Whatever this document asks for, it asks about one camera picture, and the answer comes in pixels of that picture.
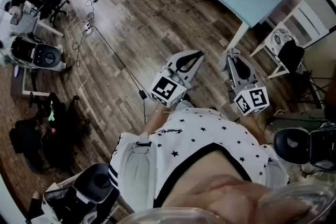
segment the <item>shirt sleeve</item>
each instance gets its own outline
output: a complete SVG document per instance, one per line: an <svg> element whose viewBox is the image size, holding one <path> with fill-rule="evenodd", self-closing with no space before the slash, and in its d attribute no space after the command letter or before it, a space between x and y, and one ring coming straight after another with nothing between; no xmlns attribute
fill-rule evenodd
<svg viewBox="0 0 336 224"><path fill-rule="evenodd" d="M109 178L112 182L114 188L119 190L118 188L118 172L120 170L121 158L124 152L124 149L130 142L135 142L139 139L139 136L130 134L130 133L122 133L119 136L116 148L112 152L111 161L109 164Z"/></svg>

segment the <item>skin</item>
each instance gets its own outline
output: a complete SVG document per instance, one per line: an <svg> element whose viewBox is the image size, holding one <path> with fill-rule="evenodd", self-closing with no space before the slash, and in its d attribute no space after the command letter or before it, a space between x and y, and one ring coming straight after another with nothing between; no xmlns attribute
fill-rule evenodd
<svg viewBox="0 0 336 224"><path fill-rule="evenodd" d="M204 179L164 207L196 207L220 216L227 224L286 224L306 215L303 202L279 200L258 206L270 189L230 175Z"/></svg>
<svg viewBox="0 0 336 224"><path fill-rule="evenodd" d="M25 4L20 4L18 7L18 11L19 11L19 17L18 20L20 21L22 19L23 16L23 8L24 8Z"/></svg>
<svg viewBox="0 0 336 224"><path fill-rule="evenodd" d="M170 111L162 105L143 128L149 134L161 128ZM258 140L266 139L253 116L241 117L240 124ZM278 201L258 207L261 197L270 189L243 181L233 165L221 152L211 152L195 162L175 183L163 207L196 207L220 216L226 224L286 224L307 212L297 201Z"/></svg>

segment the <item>robotic hand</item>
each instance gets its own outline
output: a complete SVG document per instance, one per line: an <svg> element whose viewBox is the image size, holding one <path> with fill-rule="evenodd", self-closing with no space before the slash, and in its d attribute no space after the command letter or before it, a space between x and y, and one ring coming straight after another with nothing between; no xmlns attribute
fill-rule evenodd
<svg viewBox="0 0 336 224"><path fill-rule="evenodd" d="M227 51L224 70L228 72L231 89L229 97L244 116L258 113L269 106L266 87L253 65L232 48Z"/></svg>
<svg viewBox="0 0 336 224"><path fill-rule="evenodd" d="M167 65L157 73L150 88L153 100L170 108L191 89L190 82L204 60L199 50L187 50L174 54Z"/></svg>

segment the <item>clear plastic container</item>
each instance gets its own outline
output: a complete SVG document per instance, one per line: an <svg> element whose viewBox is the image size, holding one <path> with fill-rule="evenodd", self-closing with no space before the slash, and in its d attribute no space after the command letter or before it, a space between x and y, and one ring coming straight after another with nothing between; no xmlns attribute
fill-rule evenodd
<svg viewBox="0 0 336 224"><path fill-rule="evenodd" d="M336 188L324 182L294 183L264 195L251 223L322 223L336 201ZM226 224L219 216L198 208L153 208L134 213L118 224Z"/></svg>
<svg viewBox="0 0 336 224"><path fill-rule="evenodd" d="M294 183L264 195L258 203L262 223L324 222L336 201L336 188L324 182Z"/></svg>
<svg viewBox="0 0 336 224"><path fill-rule="evenodd" d="M137 212L118 224L225 224L223 220L198 208L153 208Z"/></svg>

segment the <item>white chair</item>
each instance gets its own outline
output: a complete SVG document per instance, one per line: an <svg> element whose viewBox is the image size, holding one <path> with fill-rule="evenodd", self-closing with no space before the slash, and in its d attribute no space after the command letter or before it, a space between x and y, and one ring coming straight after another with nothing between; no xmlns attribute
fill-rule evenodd
<svg viewBox="0 0 336 224"><path fill-rule="evenodd" d="M274 60L278 62L277 68L268 76L269 79L274 78L290 72L278 58L282 47L287 41L293 39L297 46L305 49L328 32L329 30L325 28L315 12L302 0L250 54L250 57L266 46L274 55Z"/></svg>

